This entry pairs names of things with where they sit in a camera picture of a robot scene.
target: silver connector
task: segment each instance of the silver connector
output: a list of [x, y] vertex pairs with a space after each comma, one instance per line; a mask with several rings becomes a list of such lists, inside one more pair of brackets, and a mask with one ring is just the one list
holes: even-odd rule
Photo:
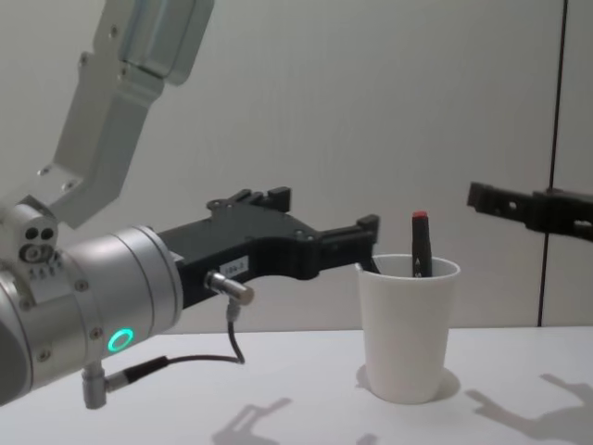
[[255, 291], [252, 287], [227, 278], [220, 272], [208, 272], [205, 285], [208, 289], [227, 295], [242, 306], [251, 303], [255, 297]]
[[82, 370], [82, 393], [89, 410], [98, 410], [107, 404], [107, 383], [101, 362], [93, 362]]
[[128, 377], [123, 372], [115, 373], [114, 375], [110, 375], [106, 379], [107, 384], [107, 392], [117, 391], [118, 389], [122, 389], [130, 385], [128, 381]]
[[235, 299], [229, 299], [229, 304], [226, 307], [226, 321], [228, 323], [236, 323], [241, 315], [241, 304]]

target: white wall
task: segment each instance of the white wall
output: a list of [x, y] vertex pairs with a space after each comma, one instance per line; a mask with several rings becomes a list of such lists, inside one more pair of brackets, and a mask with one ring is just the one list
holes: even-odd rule
[[[0, 7], [8, 190], [51, 158], [102, 2]], [[465, 198], [471, 180], [546, 186], [560, 17], [560, 0], [218, 0], [192, 77], [151, 110], [121, 200], [63, 239], [163, 230], [237, 189], [288, 185], [298, 218], [328, 229], [375, 212], [378, 250], [401, 252], [426, 209], [434, 253], [463, 269], [455, 325], [534, 325], [541, 236]], [[258, 280], [241, 327], [356, 327], [355, 283], [351, 268]], [[198, 305], [179, 330], [220, 330], [222, 310]]]
[[[570, 0], [554, 185], [593, 194], [593, 3]], [[593, 324], [593, 246], [551, 236], [544, 324]]]

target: white table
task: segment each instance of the white table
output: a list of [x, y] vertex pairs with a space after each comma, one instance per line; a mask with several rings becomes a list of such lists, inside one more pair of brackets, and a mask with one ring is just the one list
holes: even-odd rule
[[[245, 367], [177, 364], [110, 395], [98, 412], [83, 408], [80, 377], [68, 377], [0, 408], [0, 443], [593, 443], [593, 328], [453, 330], [447, 368], [461, 388], [449, 375], [441, 400], [417, 406], [359, 388], [361, 332], [240, 334], [239, 341]], [[228, 349], [225, 335], [158, 337], [106, 368]], [[561, 388], [555, 379], [578, 385]]]

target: black marker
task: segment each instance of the black marker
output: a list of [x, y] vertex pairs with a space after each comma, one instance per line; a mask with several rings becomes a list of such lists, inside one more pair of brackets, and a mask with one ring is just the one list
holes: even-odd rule
[[411, 215], [411, 261], [413, 277], [433, 276], [433, 254], [425, 211], [414, 211]]

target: screw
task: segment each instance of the screw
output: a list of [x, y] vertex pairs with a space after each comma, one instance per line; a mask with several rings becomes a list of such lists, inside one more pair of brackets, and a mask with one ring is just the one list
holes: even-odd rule
[[24, 299], [23, 301], [20, 302], [20, 308], [23, 309], [24, 311], [30, 311], [32, 308], [32, 303], [26, 299]]
[[91, 334], [89, 334], [89, 337], [92, 340], [98, 340], [99, 338], [101, 338], [103, 336], [103, 329], [101, 329], [100, 327], [96, 327], [95, 329], [93, 329], [91, 331]]
[[74, 288], [78, 292], [85, 292], [89, 290], [89, 283], [85, 280], [78, 280], [76, 283], [74, 283]]
[[43, 176], [44, 174], [48, 174], [50, 170], [52, 170], [52, 168], [51, 168], [51, 167], [49, 167], [49, 166], [47, 166], [47, 167], [43, 167], [41, 170], [39, 170], [39, 171], [37, 172], [37, 174], [38, 174], [39, 176]]
[[50, 350], [42, 350], [37, 356], [37, 362], [47, 362], [51, 356], [52, 352]]
[[65, 192], [71, 190], [74, 187], [74, 185], [76, 185], [76, 181], [68, 181], [67, 183], [62, 185], [62, 190], [64, 190]]

